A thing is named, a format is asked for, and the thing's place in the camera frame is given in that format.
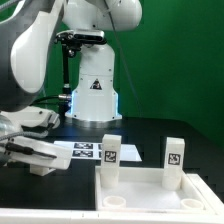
paper sheet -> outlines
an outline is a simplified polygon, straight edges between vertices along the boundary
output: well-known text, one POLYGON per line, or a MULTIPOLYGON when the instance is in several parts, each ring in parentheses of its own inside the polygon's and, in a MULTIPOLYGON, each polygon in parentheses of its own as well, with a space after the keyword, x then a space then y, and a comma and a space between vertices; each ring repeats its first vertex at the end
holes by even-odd
MULTIPOLYGON (((101 160, 101 143, 55 141, 54 144, 73 149, 73 159, 101 160)), ((126 144, 121 145, 120 160, 134 162, 142 161, 136 146, 126 144)))

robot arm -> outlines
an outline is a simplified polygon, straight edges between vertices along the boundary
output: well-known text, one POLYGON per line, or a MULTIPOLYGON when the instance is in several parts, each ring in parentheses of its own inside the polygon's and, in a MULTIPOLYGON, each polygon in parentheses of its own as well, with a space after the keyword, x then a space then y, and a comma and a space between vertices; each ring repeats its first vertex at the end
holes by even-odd
POLYGON ((63 21, 70 29, 135 29, 142 18, 139 0, 69 0, 63 21))
MULTIPOLYGON (((0 111, 21 111, 39 94, 49 49, 66 6, 67 0, 24 0, 12 17, 0 22, 0 111)), ((0 115, 2 155, 38 166, 68 168, 70 149, 23 137, 18 119, 15 115, 14 119, 6 118, 10 116, 0 115)))
POLYGON ((0 110, 19 111, 40 92, 66 5, 66 0, 25 0, 19 11, 0 23, 0 110))

black table surface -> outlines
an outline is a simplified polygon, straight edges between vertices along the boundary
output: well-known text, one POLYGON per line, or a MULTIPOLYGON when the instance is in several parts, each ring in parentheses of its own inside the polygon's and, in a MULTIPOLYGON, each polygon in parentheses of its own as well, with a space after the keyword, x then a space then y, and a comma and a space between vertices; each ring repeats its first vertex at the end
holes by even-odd
MULTIPOLYGON (((116 128, 81 128, 62 122, 49 142, 101 143, 104 134, 122 136, 122 144, 136 145, 142 162, 121 166, 162 168, 166 137, 185 139, 184 171, 197 173, 224 202, 224 150, 185 122, 123 118, 116 128)), ((67 170, 44 177, 29 173, 29 165, 9 163, 0 169, 0 207, 30 209, 95 210, 95 166, 100 161, 72 159, 67 170)))

green backdrop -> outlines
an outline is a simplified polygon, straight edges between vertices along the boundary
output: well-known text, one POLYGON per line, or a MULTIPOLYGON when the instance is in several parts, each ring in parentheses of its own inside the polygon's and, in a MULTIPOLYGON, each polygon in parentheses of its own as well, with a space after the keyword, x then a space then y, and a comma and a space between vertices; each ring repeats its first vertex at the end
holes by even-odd
MULTIPOLYGON (((224 1, 141 0, 143 18, 134 31, 118 33, 141 105, 141 116, 189 123, 224 150, 224 1)), ((138 117, 135 97, 112 32, 114 87, 119 112, 138 117)), ((73 88, 79 57, 71 60, 73 88)), ((51 52, 47 95, 62 88, 61 47, 51 52)))

